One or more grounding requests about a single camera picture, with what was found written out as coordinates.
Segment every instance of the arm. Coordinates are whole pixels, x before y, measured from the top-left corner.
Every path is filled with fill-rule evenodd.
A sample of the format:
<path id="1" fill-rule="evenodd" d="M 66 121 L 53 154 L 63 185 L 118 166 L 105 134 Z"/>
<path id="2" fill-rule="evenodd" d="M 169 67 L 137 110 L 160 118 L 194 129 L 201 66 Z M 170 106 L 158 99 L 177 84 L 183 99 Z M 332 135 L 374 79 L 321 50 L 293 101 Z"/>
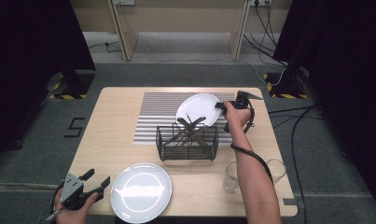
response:
<path id="1" fill-rule="evenodd" d="M 249 120 L 250 110 L 237 110 L 230 102 L 224 103 L 228 112 L 225 116 L 233 144 L 253 150 L 243 131 Z M 237 174 L 248 223 L 281 223 L 280 208 L 274 185 L 263 165 L 255 158 L 235 151 Z"/>

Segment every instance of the gray carpet floor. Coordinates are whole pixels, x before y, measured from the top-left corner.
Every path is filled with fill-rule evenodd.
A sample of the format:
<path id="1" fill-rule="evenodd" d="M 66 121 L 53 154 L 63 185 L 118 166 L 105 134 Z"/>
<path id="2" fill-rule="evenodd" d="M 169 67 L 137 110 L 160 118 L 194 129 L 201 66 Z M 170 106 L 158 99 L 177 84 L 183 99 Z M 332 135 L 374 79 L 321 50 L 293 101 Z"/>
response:
<path id="1" fill-rule="evenodd" d="M 65 138 L 76 134 L 76 131 L 68 130 L 69 125 L 73 118 L 83 118 L 75 125 L 86 127 L 102 88 L 258 87 L 265 96 L 269 112 L 314 105 L 312 96 L 310 99 L 270 97 L 260 78 L 268 72 L 281 71 L 282 68 L 277 66 L 255 68 L 248 64 L 96 64 L 95 77 L 86 99 L 47 99 L 21 138 L 23 148 L 4 151 L 0 156 L 0 183 L 4 184 L 0 188 L 0 223 L 41 223 L 40 220 L 48 215 L 52 190 L 10 184 L 28 183 L 51 188 L 65 178 L 84 134 L 83 129 L 79 137 Z M 57 74 L 49 81 L 50 89 L 59 77 Z M 292 151 L 292 130 L 302 112 L 270 113 L 299 207 L 295 217 L 284 217 L 283 222 L 303 223 L 306 211 L 307 223 L 376 223 L 376 202 L 354 165 L 343 156 L 337 137 L 323 119 L 320 108 L 312 109 L 296 126 Z M 299 185 L 303 189 L 305 206 Z M 203 220 L 194 219 L 195 223 L 231 223 L 228 219 Z M 113 217 L 90 216 L 88 223 L 114 221 Z M 170 222 L 167 219 L 158 221 Z"/>

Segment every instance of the black wire rack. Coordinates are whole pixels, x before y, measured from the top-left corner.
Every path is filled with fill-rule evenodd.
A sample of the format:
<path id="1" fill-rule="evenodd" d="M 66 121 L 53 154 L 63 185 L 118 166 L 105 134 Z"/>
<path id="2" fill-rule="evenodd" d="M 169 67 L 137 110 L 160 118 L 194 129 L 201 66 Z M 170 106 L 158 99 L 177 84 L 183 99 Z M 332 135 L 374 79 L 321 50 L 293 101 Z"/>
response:
<path id="1" fill-rule="evenodd" d="M 218 143 L 216 126 L 198 126 L 194 129 L 194 133 L 181 129 L 177 124 L 158 126 L 157 128 L 156 145 L 162 161 L 213 161 L 216 157 Z"/>

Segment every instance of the black and white striped pattern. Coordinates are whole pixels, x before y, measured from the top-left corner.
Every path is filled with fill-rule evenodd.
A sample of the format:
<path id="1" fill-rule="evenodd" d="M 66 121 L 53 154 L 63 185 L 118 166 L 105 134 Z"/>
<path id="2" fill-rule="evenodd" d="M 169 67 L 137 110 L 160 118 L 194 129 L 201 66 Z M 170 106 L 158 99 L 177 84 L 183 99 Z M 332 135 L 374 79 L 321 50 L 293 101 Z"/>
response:
<path id="1" fill-rule="evenodd" d="M 159 126 L 172 126 L 175 123 L 175 114 L 179 106 L 197 92 L 145 92 L 141 105 L 133 143 L 136 145 L 156 145 L 156 130 Z M 233 93 L 211 93 L 220 102 L 233 101 Z M 219 145 L 231 143 L 229 133 L 223 131 L 226 120 L 223 116 L 215 122 L 218 128 Z"/>

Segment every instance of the clear glass cup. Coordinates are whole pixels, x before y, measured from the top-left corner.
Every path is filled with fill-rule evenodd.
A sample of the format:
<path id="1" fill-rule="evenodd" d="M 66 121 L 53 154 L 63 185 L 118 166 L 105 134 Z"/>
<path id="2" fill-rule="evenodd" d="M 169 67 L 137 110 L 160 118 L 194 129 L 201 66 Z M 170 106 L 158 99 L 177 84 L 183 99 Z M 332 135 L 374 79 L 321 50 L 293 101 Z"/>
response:
<path id="1" fill-rule="evenodd" d="M 275 185 L 281 178 L 286 175 L 286 167 L 282 161 L 271 159 L 267 161 L 270 172 L 272 173 L 272 182 Z"/>
<path id="2" fill-rule="evenodd" d="M 226 167 L 226 176 L 225 180 L 223 181 L 223 187 L 229 193 L 234 193 L 240 188 L 238 185 L 236 161 L 231 162 Z"/>

